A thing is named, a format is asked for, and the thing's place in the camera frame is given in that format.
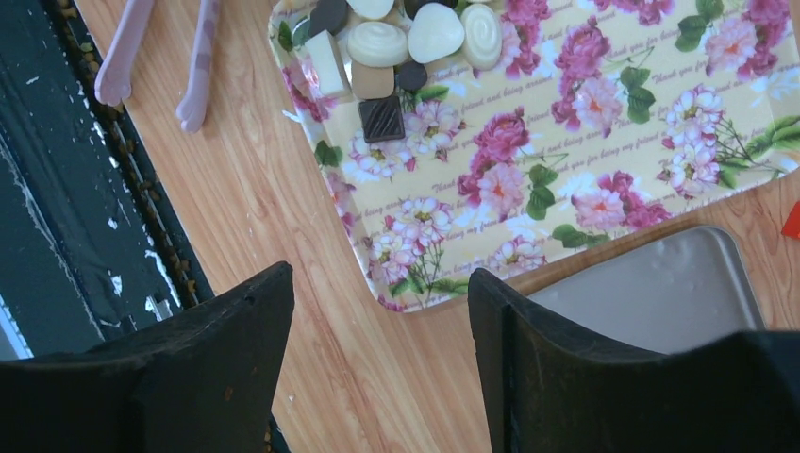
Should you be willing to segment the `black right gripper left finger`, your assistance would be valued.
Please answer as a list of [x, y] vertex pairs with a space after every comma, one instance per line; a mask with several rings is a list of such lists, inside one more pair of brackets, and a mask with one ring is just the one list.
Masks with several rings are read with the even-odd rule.
[[83, 353], [1, 365], [5, 452], [259, 452], [292, 324], [284, 261]]

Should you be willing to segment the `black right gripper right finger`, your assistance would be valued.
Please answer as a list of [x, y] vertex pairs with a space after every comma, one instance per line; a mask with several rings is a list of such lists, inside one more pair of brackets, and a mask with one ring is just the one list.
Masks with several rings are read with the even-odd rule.
[[485, 269], [467, 302], [494, 452], [795, 452], [799, 335], [740, 331], [664, 355], [613, 340]]

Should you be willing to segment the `pink silicone tongs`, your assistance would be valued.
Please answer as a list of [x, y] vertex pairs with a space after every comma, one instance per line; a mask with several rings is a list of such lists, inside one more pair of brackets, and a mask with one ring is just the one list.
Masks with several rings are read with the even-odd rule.
[[[99, 103], [116, 107], [130, 97], [133, 63], [154, 5], [151, 0], [126, 2], [110, 48], [94, 80], [94, 95]], [[206, 118], [211, 63], [220, 12], [220, 1], [200, 2], [187, 88], [175, 110], [175, 116], [186, 133], [197, 132]]]

